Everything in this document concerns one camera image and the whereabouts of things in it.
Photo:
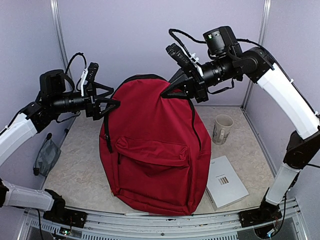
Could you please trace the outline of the red student backpack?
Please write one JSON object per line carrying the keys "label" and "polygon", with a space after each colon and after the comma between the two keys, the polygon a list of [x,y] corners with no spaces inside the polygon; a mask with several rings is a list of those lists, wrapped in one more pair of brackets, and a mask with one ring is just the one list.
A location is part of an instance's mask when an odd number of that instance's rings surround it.
{"label": "red student backpack", "polygon": [[134,75],[112,94],[99,155],[113,195],[131,208],[167,216],[193,214],[206,190],[211,137],[189,99],[163,98],[169,83]]}

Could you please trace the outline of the white book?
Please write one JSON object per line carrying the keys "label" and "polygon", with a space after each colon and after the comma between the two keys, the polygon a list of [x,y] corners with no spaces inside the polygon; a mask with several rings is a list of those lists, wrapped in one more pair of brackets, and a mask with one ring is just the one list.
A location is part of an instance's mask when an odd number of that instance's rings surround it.
{"label": "white book", "polygon": [[210,160],[206,194],[214,210],[232,205],[249,195],[225,155]]}

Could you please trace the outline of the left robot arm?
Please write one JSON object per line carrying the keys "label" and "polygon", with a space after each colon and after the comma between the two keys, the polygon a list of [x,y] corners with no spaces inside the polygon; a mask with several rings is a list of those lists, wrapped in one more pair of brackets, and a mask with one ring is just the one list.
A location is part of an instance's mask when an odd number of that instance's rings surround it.
{"label": "left robot arm", "polygon": [[[65,83],[74,87],[62,69],[40,76],[40,91],[35,101],[18,111],[12,122],[0,133],[0,162],[3,164],[21,145],[44,130],[60,114],[85,111],[94,121],[118,108],[120,102],[108,96],[114,89],[95,82],[98,65],[91,63],[83,70],[79,92],[66,91]],[[0,181],[0,205],[43,210],[43,218],[70,227],[83,228],[84,211],[66,208],[62,196],[50,189],[36,190]]]}

